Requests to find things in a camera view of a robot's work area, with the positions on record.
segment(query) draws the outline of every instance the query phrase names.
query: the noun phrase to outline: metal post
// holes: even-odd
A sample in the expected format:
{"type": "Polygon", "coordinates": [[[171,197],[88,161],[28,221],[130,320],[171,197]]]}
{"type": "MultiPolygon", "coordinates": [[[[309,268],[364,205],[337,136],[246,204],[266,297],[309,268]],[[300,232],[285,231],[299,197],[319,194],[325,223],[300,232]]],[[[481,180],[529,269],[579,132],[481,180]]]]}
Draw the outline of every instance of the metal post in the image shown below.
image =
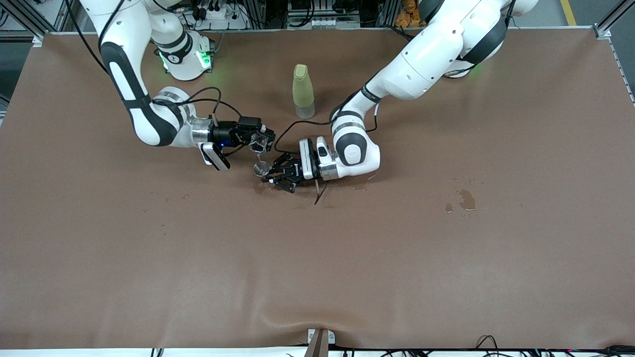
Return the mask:
{"type": "Polygon", "coordinates": [[[611,26],[617,22],[617,20],[624,15],[628,9],[635,4],[635,0],[620,0],[615,7],[606,14],[606,16],[599,23],[593,26],[596,37],[598,39],[606,39],[611,36],[611,26]]]}
{"type": "Polygon", "coordinates": [[[55,31],[49,21],[27,1],[0,0],[0,4],[14,20],[40,40],[44,38],[44,34],[55,31]]]}

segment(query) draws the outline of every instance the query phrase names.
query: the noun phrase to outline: brown tabletop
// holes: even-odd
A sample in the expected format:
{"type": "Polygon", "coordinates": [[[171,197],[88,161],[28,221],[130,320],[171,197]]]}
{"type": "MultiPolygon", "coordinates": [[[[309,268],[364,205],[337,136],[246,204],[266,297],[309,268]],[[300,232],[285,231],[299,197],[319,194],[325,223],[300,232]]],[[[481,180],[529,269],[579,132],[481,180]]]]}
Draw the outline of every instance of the brown tabletop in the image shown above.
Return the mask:
{"type": "MultiPolygon", "coordinates": [[[[280,134],[295,64],[325,121],[403,46],[388,30],[228,34],[213,74],[177,82],[151,48],[143,72],[152,94],[219,86],[280,134]]],[[[247,150],[216,172],[144,145],[80,39],[46,36],[0,129],[1,345],[275,346],[312,327],[352,347],[635,344],[634,119],[607,41],[514,30],[467,78],[385,99],[381,168],[314,206],[312,184],[260,186],[247,150]]]]}

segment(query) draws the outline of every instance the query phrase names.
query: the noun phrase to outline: brown leather table cover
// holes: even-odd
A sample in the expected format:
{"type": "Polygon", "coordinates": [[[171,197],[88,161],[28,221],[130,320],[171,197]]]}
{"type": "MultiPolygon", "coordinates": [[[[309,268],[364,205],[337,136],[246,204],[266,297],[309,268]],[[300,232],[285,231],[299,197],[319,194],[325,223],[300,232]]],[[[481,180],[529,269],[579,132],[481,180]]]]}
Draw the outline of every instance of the brown leather table cover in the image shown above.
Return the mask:
{"type": "MultiPolygon", "coordinates": [[[[152,48],[143,73],[152,94],[219,86],[280,134],[295,64],[326,121],[404,44],[228,34],[213,74],[179,83],[152,48]]],[[[376,176],[313,205],[312,184],[259,186],[248,150],[216,172],[196,149],[144,145],[80,39],[46,36],[0,130],[1,344],[278,346],[314,327],[353,347],[635,344],[634,119],[608,41],[514,30],[467,78],[385,99],[376,176]]],[[[298,125],[281,144],[327,134],[298,125]]]]}

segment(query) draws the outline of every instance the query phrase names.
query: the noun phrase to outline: green bottle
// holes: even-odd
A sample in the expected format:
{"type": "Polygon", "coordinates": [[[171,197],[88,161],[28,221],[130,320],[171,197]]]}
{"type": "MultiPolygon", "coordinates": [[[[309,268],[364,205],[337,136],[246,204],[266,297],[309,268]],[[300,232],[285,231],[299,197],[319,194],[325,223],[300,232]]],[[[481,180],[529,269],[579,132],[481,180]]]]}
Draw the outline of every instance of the green bottle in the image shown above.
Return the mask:
{"type": "Polygon", "coordinates": [[[293,71],[293,103],[295,114],[300,119],[310,119],[316,113],[313,84],[309,77],[309,69],[304,64],[298,64],[293,71]]]}

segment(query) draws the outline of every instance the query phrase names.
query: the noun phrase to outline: floor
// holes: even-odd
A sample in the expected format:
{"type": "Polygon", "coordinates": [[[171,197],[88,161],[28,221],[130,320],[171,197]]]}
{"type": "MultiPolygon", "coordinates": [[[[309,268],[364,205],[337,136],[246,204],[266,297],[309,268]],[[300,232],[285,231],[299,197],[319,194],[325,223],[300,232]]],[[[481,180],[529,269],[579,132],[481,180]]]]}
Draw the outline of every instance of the floor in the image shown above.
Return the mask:
{"type": "MultiPolygon", "coordinates": [[[[603,18],[617,1],[540,0],[527,15],[514,19],[513,25],[517,27],[592,25],[603,18]],[[567,7],[568,4],[572,9],[573,19],[567,19],[565,16],[563,7],[567,7]]],[[[5,26],[13,26],[12,20],[10,19],[5,26]]],[[[635,46],[631,44],[631,39],[635,34],[635,10],[631,9],[627,12],[611,29],[611,33],[613,45],[622,64],[626,80],[629,83],[635,83],[635,46]]],[[[4,43],[0,37],[0,94],[3,96],[10,98],[13,94],[29,50],[30,43],[4,43]]],[[[5,110],[6,108],[0,104],[0,111],[5,110]]]]}

